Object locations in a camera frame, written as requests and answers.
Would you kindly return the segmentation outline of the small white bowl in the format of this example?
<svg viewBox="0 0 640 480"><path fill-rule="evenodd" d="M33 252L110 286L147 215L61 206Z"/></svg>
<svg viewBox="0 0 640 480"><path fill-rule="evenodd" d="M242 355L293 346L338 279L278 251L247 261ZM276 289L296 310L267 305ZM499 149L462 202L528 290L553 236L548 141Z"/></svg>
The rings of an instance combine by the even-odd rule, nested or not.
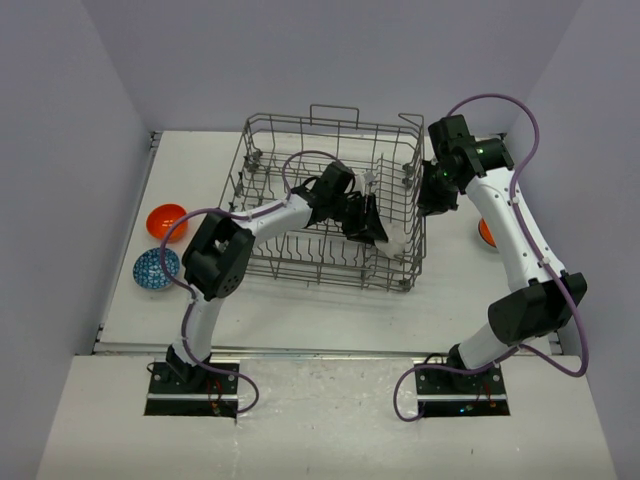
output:
<svg viewBox="0 0 640 480"><path fill-rule="evenodd" d="M383 228L387 241L380 241L377 249L390 259L403 255L407 244L404 225L399 222L387 222L383 224Z"/></svg>

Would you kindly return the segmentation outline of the grey wire dish rack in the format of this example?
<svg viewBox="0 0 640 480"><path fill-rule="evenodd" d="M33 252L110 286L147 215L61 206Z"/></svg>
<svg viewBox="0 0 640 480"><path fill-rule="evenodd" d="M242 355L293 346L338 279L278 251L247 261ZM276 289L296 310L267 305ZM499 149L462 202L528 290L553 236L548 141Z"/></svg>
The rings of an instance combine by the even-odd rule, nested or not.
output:
<svg viewBox="0 0 640 480"><path fill-rule="evenodd" d="M387 258L374 245L345 238L325 220L254 247L248 271L274 279L407 292L422 272L427 253L426 220L416 211L425 157L425 123L420 114L396 121L361 119L355 107L313 104L305 116L256 113L244 123L220 198L222 209L252 210L283 197L284 186L311 183L334 158L376 178L382 223L404 225L404 254Z"/></svg>

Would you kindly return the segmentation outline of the small orange bowl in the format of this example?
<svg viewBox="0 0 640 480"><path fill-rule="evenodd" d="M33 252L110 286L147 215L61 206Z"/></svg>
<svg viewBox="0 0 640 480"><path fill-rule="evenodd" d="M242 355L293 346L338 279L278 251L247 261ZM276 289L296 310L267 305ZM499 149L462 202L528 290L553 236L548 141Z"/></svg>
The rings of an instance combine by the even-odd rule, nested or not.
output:
<svg viewBox="0 0 640 480"><path fill-rule="evenodd" d="M490 247L496 248L495 240L489 230L489 227L483 218L478 222L478 232L481 239Z"/></svg>

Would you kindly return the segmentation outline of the large orange bowl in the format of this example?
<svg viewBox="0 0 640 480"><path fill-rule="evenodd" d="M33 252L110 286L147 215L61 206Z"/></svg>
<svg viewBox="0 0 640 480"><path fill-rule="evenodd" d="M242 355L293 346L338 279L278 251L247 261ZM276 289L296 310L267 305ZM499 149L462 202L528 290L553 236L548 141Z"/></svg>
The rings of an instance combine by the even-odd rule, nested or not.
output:
<svg viewBox="0 0 640 480"><path fill-rule="evenodd" d="M146 218L147 233L157 239L162 240L173 224L185 216L187 211L181 205L166 203L154 208Z"/></svg>

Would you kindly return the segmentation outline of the red patterned white bowl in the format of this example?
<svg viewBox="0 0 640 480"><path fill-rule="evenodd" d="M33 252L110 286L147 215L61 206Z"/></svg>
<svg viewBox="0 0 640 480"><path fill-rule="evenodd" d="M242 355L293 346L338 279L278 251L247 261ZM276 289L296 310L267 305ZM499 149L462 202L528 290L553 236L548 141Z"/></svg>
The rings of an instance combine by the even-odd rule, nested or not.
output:
<svg viewBox="0 0 640 480"><path fill-rule="evenodd" d="M171 249L165 249L165 263L169 273L176 277L180 271L180 259ZM165 275L160 262L160 248L152 248L142 253L132 269L134 282L145 290L159 291L169 287L172 282Z"/></svg>

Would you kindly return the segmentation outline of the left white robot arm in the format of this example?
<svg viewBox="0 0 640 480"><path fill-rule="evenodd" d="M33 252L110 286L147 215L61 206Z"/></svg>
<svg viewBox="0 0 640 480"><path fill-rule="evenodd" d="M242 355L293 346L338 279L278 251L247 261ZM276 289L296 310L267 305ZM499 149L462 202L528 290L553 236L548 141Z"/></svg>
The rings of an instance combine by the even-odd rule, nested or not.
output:
<svg viewBox="0 0 640 480"><path fill-rule="evenodd" d="M243 281L254 247L327 219L337 222L350 241L369 245L389 242L373 194L320 195L297 187L283 199L246 212L213 208L186 217L199 214L205 218L182 257L184 280L172 280L189 292L189 303L179 337L166 354L172 380L187 393L198 392L207 383L204 364L211 355L217 317L224 299Z"/></svg>

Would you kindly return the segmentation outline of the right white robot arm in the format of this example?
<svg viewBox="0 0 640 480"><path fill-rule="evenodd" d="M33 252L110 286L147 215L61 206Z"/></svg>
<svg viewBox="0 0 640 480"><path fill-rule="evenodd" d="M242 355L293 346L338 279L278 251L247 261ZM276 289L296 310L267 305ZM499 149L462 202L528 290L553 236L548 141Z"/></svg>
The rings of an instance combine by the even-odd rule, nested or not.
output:
<svg viewBox="0 0 640 480"><path fill-rule="evenodd" d="M570 274L551 251L524 200L503 142L471 136L432 142L435 157L422 163L418 207L422 215L453 211L467 196L486 222L500 254L509 293L487 309L487 323L454 346L446 368L448 385L467 393L482 371L517 350L533 352L531 339L569 321L586 338L579 302L587 290L582 273Z"/></svg>

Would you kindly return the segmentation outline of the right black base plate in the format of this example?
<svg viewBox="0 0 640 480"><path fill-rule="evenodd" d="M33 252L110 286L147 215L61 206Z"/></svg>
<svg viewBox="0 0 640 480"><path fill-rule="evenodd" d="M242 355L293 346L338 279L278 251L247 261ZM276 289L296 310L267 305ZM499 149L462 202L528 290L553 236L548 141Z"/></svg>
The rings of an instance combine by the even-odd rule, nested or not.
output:
<svg viewBox="0 0 640 480"><path fill-rule="evenodd" d="M492 367L475 375L462 375L438 369L415 373L419 395L503 395L506 393L500 368Z"/></svg>

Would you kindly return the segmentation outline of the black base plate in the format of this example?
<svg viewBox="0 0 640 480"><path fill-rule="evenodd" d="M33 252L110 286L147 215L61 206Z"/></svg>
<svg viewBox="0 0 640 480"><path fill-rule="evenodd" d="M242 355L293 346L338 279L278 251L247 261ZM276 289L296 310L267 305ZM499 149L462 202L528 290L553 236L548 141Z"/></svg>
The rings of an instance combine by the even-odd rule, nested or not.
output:
<svg viewBox="0 0 640 480"><path fill-rule="evenodd" d="M503 395L506 393L500 368L492 367L475 375L462 375L438 369L415 373L419 395Z"/></svg>
<svg viewBox="0 0 640 480"><path fill-rule="evenodd" d="M148 392L155 395L207 394L212 399L235 394L238 384L235 373L239 371L239 364L222 363L215 364L215 367L228 369L231 374L214 373L197 368L196 373L188 381L183 381L165 362L154 362L151 364Z"/></svg>

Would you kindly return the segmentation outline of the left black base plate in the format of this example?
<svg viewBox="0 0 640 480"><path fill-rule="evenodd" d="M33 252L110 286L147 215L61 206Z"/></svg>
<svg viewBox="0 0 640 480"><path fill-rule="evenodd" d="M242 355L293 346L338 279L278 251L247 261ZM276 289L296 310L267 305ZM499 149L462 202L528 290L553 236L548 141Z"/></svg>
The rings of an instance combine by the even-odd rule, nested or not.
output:
<svg viewBox="0 0 640 480"><path fill-rule="evenodd" d="M148 392L155 395L207 394L212 399L235 394L238 384L235 373L239 371L239 364L222 363L215 364L215 367L228 369L231 374L214 373L197 368L196 373L188 381L183 381L165 362L154 362L151 364Z"/></svg>

